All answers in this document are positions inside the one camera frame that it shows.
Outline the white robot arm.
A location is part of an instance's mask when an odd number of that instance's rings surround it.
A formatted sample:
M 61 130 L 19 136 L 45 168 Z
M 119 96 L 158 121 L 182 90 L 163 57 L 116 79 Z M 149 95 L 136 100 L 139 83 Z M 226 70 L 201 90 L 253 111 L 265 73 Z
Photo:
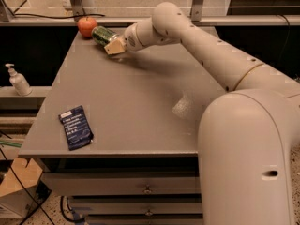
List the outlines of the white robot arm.
M 202 115 L 203 225 L 295 225 L 290 157 L 300 144 L 299 84 L 195 26 L 164 2 L 109 40 L 109 54 L 171 41 L 226 89 Z

